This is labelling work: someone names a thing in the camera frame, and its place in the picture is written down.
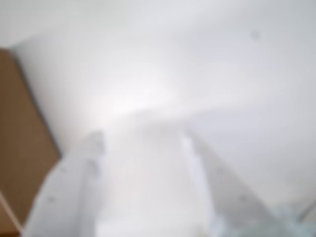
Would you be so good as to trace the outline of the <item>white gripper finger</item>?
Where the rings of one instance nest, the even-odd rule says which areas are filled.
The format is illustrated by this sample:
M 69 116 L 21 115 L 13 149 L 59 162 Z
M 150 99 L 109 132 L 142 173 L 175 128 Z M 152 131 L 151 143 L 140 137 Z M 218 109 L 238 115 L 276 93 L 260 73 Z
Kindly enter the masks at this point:
M 210 237 L 228 237 L 276 221 L 272 212 L 197 135 L 186 131 L 181 146 Z
M 105 139 L 89 134 L 45 177 L 28 215 L 25 237 L 94 237 L 102 203 Z

